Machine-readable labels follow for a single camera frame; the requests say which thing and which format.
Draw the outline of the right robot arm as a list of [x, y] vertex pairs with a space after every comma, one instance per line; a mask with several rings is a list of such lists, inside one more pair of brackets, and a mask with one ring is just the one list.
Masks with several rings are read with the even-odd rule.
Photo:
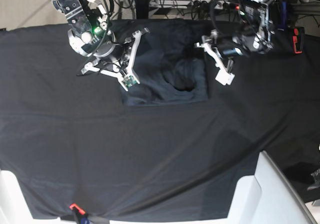
[[52, 0], [69, 25], [68, 40], [72, 49], [86, 58], [78, 76], [99, 73], [120, 81], [139, 82], [134, 63], [141, 38], [147, 28], [134, 31], [118, 41], [111, 30], [111, 10], [106, 0]]

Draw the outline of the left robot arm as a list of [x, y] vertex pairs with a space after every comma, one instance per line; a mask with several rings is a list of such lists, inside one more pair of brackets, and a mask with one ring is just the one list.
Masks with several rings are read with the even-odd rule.
[[[275, 26], [270, 8], [276, 0], [212, 0], [209, 2], [209, 17], [213, 29], [195, 44], [215, 60], [216, 67], [230, 72], [236, 56], [265, 54], [273, 48], [272, 34]], [[238, 16], [234, 31], [224, 31], [217, 22], [216, 10], [224, 5], [233, 5]]]

